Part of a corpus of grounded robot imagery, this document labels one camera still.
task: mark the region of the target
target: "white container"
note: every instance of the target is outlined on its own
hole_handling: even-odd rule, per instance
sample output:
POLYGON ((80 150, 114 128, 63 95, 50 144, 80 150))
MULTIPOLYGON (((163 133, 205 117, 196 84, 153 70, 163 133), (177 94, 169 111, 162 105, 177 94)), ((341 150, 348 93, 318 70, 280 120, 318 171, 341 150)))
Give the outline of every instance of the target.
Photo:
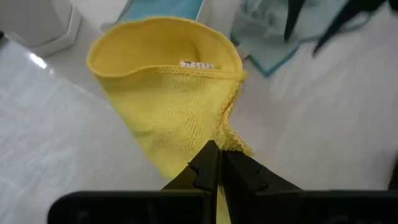
POLYGON ((0 2, 0 29, 41 57, 73 45, 80 20, 69 0, 0 2))

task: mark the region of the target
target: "teal cloth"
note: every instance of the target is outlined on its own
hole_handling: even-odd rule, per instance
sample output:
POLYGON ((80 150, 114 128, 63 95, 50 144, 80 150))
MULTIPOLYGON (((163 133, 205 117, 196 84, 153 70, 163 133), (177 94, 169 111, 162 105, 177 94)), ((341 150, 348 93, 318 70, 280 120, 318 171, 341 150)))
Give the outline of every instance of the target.
POLYGON ((151 16, 178 16, 196 20, 202 0, 132 0, 122 21, 135 21, 151 16))
MULTIPOLYGON (((286 0, 245 0, 236 13, 231 32, 234 44, 249 54, 266 77, 294 56, 303 42, 320 38, 346 0, 306 0, 288 43, 284 42, 286 0)), ((358 15, 341 32, 356 30, 369 20, 358 15)))

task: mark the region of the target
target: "yellow cloth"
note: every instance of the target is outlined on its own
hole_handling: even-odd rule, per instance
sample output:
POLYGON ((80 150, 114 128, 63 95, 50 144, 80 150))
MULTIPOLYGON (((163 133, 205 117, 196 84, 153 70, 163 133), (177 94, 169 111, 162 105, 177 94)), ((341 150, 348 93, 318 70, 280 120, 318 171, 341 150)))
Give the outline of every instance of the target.
MULTIPOLYGON (((222 34, 176 17, 128 22, 92 46, 88 66, 167 178, 176 177, 210 139, 220 149, 251 153, 229 127, 246 73, 222 34), (214 69, 181 67, 181 61, 211 63, 214 69)), ((219 202, 218 222, 225 223, 228 212, 219 202)))

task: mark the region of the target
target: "knit fabric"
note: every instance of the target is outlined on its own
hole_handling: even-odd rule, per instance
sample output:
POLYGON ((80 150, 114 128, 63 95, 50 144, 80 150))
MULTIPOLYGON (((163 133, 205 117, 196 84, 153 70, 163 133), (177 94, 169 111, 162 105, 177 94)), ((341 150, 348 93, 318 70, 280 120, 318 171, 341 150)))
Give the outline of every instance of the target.
MULTIPOLYGON (((92 46, 88 66, 167 178, 176 177, 210 139, 220 149, 251 153, 229 127, 246 73, 222 34, 176 17, 128 22, 92 46), (214 69, 180 66, 186 61, 210 63, 214 69)), ((218 221, 225 223, 222 198, 219 190, 218 221)))

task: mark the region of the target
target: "white label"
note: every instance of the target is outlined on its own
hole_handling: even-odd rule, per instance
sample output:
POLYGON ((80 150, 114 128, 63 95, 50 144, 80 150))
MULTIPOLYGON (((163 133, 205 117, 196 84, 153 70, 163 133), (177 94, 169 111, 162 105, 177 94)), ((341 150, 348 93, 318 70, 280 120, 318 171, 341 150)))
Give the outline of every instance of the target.
POLYGON ((203 62, 180 62, 181 67, 185 68, 202 68, 202 69, 214 69, 214 65, 211 63, 203 63, 203 62))

